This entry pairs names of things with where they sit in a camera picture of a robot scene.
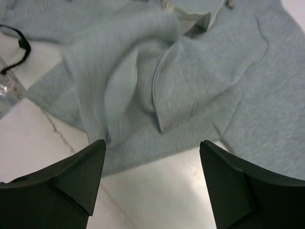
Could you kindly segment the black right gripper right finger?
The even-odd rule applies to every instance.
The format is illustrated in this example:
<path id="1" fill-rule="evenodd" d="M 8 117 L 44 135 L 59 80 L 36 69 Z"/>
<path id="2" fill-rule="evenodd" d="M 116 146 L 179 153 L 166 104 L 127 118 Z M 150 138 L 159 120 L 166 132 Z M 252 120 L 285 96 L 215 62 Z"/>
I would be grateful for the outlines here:
<path id="1" fill-rule="evenodd" d="M 218 229 L 303 229 L 305 182 L 269 171 L 205 140 L 200 157 Z"/>

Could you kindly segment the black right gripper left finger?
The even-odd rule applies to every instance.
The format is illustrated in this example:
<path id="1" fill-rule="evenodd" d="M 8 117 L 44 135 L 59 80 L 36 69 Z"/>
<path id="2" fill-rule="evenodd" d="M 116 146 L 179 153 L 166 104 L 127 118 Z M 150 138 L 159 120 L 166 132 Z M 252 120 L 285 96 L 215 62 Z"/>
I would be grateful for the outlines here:
<path id="1" fill-rule="evenodd" d="M 106 152 L 97 140 L 39 171 L 0 184 L 2 229 L 85 229 L 93 215 Z"/>

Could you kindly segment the grey zip-up jacket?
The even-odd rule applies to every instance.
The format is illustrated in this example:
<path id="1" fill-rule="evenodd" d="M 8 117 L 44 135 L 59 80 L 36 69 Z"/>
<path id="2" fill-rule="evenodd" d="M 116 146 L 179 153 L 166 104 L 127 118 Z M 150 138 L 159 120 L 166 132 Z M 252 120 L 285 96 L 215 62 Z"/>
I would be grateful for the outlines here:
<path id="1" fill-rule="evenodd" d="M 222 141 L 305 177 L 305 34 L 279 0 L 3 0 L 1 31 L 62 60 L 27 97 L 106 142 L 112 174 Z"/>

